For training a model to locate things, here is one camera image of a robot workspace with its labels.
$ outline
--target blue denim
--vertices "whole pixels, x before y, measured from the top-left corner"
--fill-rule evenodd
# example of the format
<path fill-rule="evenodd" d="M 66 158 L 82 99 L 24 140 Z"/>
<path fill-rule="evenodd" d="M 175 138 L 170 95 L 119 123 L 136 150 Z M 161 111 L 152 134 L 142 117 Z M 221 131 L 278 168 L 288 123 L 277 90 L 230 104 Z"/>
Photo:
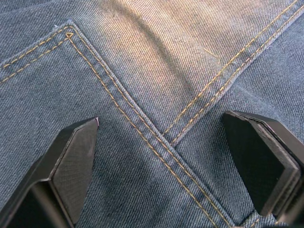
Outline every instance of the blue denim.
<path fill-rule="evenodd" d="M 304 140 L 303 11 L 303 0 L 5 1 L 0 208 L 60 129 L 99 116 L 78 227 L 276 224 L 255 212 L 220 117 L 274 117 Z"/>

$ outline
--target jeans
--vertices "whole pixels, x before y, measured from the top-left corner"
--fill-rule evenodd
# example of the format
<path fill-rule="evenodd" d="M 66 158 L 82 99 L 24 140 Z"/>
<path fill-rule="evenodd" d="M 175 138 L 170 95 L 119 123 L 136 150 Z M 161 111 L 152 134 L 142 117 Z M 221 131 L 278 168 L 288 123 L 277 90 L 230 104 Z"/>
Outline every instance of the jeans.
<path fill-rule="evenodd" d="M 226 110 L 304 142 L 304 0 L 0 6 L 0 208 L 60 129 L 99 116 L 78 227 L 263 227 Z"/>

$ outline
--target denim fabric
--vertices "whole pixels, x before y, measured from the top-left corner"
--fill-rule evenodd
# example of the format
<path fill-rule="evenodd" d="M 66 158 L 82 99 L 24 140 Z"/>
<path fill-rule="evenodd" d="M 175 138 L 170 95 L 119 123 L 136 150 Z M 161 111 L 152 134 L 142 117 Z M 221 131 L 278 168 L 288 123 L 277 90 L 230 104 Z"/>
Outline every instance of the denim fabric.
<path fill-rule="evenodd" d="M 261 81 L 255 72 L 268 76 L 261 65 L 272 62 L 249 64 L 293 22 L 276 51 L 290 41 L 291 50 L 301 48 L 303 20 L 296 19 L 303 10 L 303 0 L 5 1 L 0 208 L 61 128 L 99 116 L 93 179 L 78 227 L 274 224 L 254 212 L 220 116 L 235 108 L 275 116 L 265 99 L 302 137 L 303 128 L 292 123 L 303 119 L 299 107 L 281 107 L 271 93 L 277 90 L 254 90 Z M 286 60 L 285 52 L 276 54 L 273 61 Z M 303 69 L 303 59 L 295 58 L 288 82 L 298 82 Z M 244 83 L 232 86 L 242 71 Z M 276 73 L 271 76 L 275 82 Z M 298 117 L 288 119 L 289 108 Z"/>

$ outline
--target seam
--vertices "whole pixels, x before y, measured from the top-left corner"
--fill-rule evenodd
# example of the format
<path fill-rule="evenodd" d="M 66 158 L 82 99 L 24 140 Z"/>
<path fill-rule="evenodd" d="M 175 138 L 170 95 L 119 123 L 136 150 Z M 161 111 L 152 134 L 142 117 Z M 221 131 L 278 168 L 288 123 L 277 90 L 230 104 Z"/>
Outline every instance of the seam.
<path fill-rule="evenodd" d="M 217 225 L 214 223 L 214 221 L 212 220 L 212 218 L 210 217 L 210 215 L 208 214 L 208 212 L 202 207 L 202 205 L 198 202 L 198 200 L 195 198 L 195 196 L 190 192 L 190 190 L 185 186 L 185 184 L 180 180 L 180 178 L 178 177 L 178 175 L 172 170 L 172 168 L 166 163 L 166 161 L 157 153 L 157 151 L 154 149 L 154 147 L 148 142 L 148 140 L 144 137 L 144 135 L 142 134 L 142 132 L 133 124 L 133 122 L 131 121 L 131 119 L 127 116 L 127 114 L 120 108 L 120 106 L 118 105 L 118 103 L 116 102 L 115 98 L 113 97 L 113 95 L 111 94 L 111 92 L 108 90 L 108 88 L 106 87 L 106 85 L 104 84 L 104 82 L 102 81 L 102 79 L 100 78 L 100 76 L 98 75 L 98 73 L 96 72 L 96 70 L 94 69 L 94 67 L 92 66 L 92 64 L 89 62 L 89 60 L 80 52 L 80 50 L 76 47 L 76 45 L 73 43 L 72 39 L 70 37 L 68 37 L 68 40 L 72 43 L 73 47 L 76 49 L 76 51 L 79 53 L 79 55 L 88 63 L 88 65 L 91 67 L 92 71 L 94 72 L 94 74 L 96 75 L 96 77 L 98 78 L 98 80 L 100 81 L 100 83 L 103 85 L 103 87 L 105 88 L 105 90 L 107 91 L 107 93 L 109 94 L 109 96 L 111 97 L 111 99 L 113 100 L 114 104 L 116 105 L 116 107 L 119 109 L 119 111 L 125 116 L 125 118 L 129 121 L 129 123 L 132 125 L 132 127 L 135 128 L 135 130 L 138 132 L 138 134 L 142 137 L 142 139 L 148 144 L 148 146 L 151 148 L 151 150 L 155 153 L 155 155 L 164 163 L 164 165 L 169 169 L 169 171 L 172 173 L 172 175 L 177 179 L 177 181 L 181 184 L 181 186 L 187 191 L 187 193 L 193 198 L 193 200 L 197 203 L 197 205 L 199 206 L 199 208 L 202 209 L 202 211 L 206 214 L 206 216 L 208 217 L 208 219 L 211 221 L 211 223 L 213 224 L 214 227 L 217 228 Z"/>
<path fill-rule="evenodd" d="M 175 137 L 175 139 L 172 140 L 171 144 L 173 144 L 180 136 L 181 134 L 190 126 L 190 124 L 199 116 L 199 114 L 201 114 L 220 94 L 221 92 L 227 87 L 227 85 L 229 84 L 229 82 L 234 78 L 234 76 L 243 68 L 243 66 L 250 60 L 252 60 L 252 58 L 254 58 L 254 56 L 261 51 L 261 49 L 267 44 L 269 43 L 281 30 L 282 28 L 288 24 L 302 9 L 304 8 L 304 5 L 299 8 L 268 40 L 266 40 L 266 42 L 264 44 L 262 44 L 262 46 L 260 46 L 250 57 L 248 57 L 246 59 L 246 61 L 238 68 L 236 69 L 236 71 L 231 75 L 231 77 L 228 79 L 228 81 L 217 91 L 217 93 L 205 104 L 204 107 L 202 107 L 195 115 L 194 117 L 192 117 L 189 122 L 187 123 L 187 125 L 182 129 L 182 131 Z"/>
<path fill-rule="evenodd" d="M 10 63 L 7 63 L 3 66 L 2 69 L 8 67 L 9 65 L 12 65 L 13 63 L 17 62 L 18 60 L 22 59 L 24 56 L 28 55 L 29 53 L 31 53 L 32 51 L 34 51 L 36 48 L 38 48 L 39 46 L 48 43 L 52 38 L 54 38 L 56 35 L 58 35 L 59 33 L 61 33 L 63 30 L 66 30 L 69 26 L 65 26 L 63 29 L 55 32 L 53 35 L 51 35 L 49 38 L 47 38 L 44 41 L 41 41 L 39 44 L 37 44 L 36 46 L 34 46 L 32 49 L 28 50 L 26 53 L 20 55 L 19 57 L 15 58 L 14 60 L 12 60 Z"/>
<path fill-rule="evenodd" d="M 64 40 L 60 41 L 57 45 L 53 46 L 51 49 L 45 51 L 44 53 L 42 53 L 40 56 L 38 56 L 37 58 L 31 60 L 30 62 L 28 62 L 26 65 L 24 65 L 22 68 L 20 68 L 19 70 L 15 71 L 14 73 L 10 74 L 8 77 L 6 77 L 5 79 L 3 79 L 2 81 L 0 81 L 0 84 L 6 82 L 7 80 L 9 80 L 10 78 L 14 77 L 16 74 L 20 73 L 21 71 L 23 71 L 25 68 L 27 68 L 28 66 L 30 66 L 32 63 L 36 62 L 38 59 L 40 59 L 41 57 L 43 57 L 45 54 L 55 50 L 57 47 L 59 47 L 63 42 L 67 41 L 68 38 L 65 38 Z"/>
<path fill-rule="evenodd" d="M 193 98 L 189 104 L 181 111 L 181 113 L 174 119 L 171 125 L 163 132 L 163 135 L 168 133 L 168 131 L 179 121 L 179 119 L 184 115 L 184 113 L 195 103 L 195 101 L 203 94 L 203 92 L 211 85 L 223 71 L 240 55 L 242 54 L 248 47 L 250 47 L 253 42 L 261 36 L 271 25 L 273 25 L 284 13 L 286 13 L 293 5 L 296 4 L 298 0 L 295 0 L 291 5 L 289 5 L 285 10 L 283 10 L 275 19 L 273 19 L 266 27 L 264 27 L 249 43 L 247 43 L 232 59 L 227 62 L 223 68 L 215 75 L 215 77 L 208 82 L 208 84 L 200 91 L 199 94 Z"/>
<path fill-rule="evenodd" d="M 212 200 L 210 199 L 210 197 L 207 195 L 207 193 L 205 192 L 205 190 L 203 190 L 199 184 L 196 182 L 196 180 L 192 177 L 192 175 L 186 171 L 185 167 L 179 162 L 179 160 L 173 155 L 173 153 L 169 150 L 169 148 L 164 144 L 164 142 L 155 134 L 155 132 L 151 129 L 151 127 L 146 123 L 146 121 L 141 117 L 141 115 L 136 111 L 135 107 L 129 102 L 129 100 L 125 97 L 125 95 L 122 93 L 121 89 L 118 87 L 117 83 L 115 82 L 115 80 L 113 79 L 113 77 L 111 76 L 111 74 L 108 72 L 108 70 L 105 68 L 105 65 L 100 61 L 100 59 L 95 55 L 95 53 L 92 51 L 92 49 L 87 45 L 87 43 L 81 38 L 81 36 L 79 35 L 78 31 L 70 26 L 70 28 L 72 28 L 76 34 L 79 36 L 80 40 L 84 43 L 84 45 L 86 46 L 87 49 L 89 49 L 89 51 L 92 53 L 92 55 L 95 57 L 95 59 L 97 60 L 97 62 L 102 66 L 102 68 L 104 69 L 104 71 L 106 72 L 106 74 L 110 77 L 110 79 L 112 80 L 112 82 L 114 83 L 115 87 L 117 88 L 117 90 L 119 91 L 119 93 L 122 95 L 122 97 L 124 98 L 124 100 L 127 102 L 127 104 L 133 109 L 133 111 L 138 115 L 138 117 L 140 118 L 140 120 L 143 122 L 143 124 L 150 130 L 150 132 L 154 135 L 154 137 L 162 144 L 162 146 L 166 149 L 166 151 L 171 155 L 171 157 L 178 163 L 178 165 L 183 169 L 183 171 L 187 174 L 187 176 L 197 185 L 197 187 L 199 188 L 199 190 L 203 193 L 203 195 L 206 197 L 206 199 L 210 202 L 210 204 L 213 206 L 213 208 L 215 209 L 215 211 L 223 218 L 223 220 L 227 223 L 227 225 L 229 227 L 231 227 L 231 225 L 229 224 L 229 222 L 226 220 L 226 218 L 223 216 L 223 214 L 219 211 L 219 209 L 217 208 L 217 206 L 212 202 Z"/>
<path fill-rule="evenodd" d="M 259 222 L 259 220 L 260 220 L 260 218 L 258 218 L 256 221 L 254 221 L 254 222 L 251 224 L 250 228 L 251 228 L 251 227 L 254 227 L 254 226 Z"/>

